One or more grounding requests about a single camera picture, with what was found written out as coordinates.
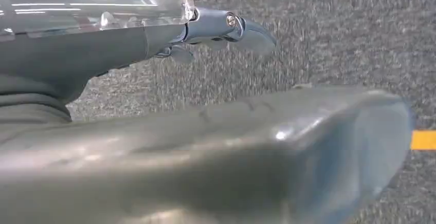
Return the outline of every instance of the metal screw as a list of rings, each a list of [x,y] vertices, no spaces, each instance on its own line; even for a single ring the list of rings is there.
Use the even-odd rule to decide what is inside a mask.
[[[230,27],[235,27],[236,26],[236,18],[234,17],[234,15],[228,15],[227,16],[227,24]]]

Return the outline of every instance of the clear plastic casing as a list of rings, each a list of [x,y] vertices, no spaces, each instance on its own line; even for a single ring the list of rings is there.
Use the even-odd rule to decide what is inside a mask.
[[[0,0],[0,41],[184,24],[193,0]]]

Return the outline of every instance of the silver metal bracket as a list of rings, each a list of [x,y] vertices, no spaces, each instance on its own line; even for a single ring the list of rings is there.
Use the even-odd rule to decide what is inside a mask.
[[[177,60],[173,50],[176,45],[205,44],[211,49],[219,50],[226,48],[228,43],[234,43],[238,48],[260,54],[274,51],[277,46],[277,40],[255,22],[230,11],[195,8],[193,18],[185,24],[183,32],[156,56],[159,58],[172,56]]]

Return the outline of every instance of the yellow stripe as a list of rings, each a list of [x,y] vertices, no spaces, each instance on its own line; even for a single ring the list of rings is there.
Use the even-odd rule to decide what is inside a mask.
[[[436,150],[436,130],[415,130],[412,150]]]

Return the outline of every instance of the carpeted floor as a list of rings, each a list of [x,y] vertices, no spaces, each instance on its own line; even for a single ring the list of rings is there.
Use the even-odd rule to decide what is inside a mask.
[[[436,129],[436,0],[197,0],[274,31],[266,58],[197,48],[197,60],[153,60],[93,79],[69,106],[75,119],[139,116],[289,89],[360,84],[409,100],[417,128]],[[436,223],[436,154],[411,152],[402,172],[356,223]]]

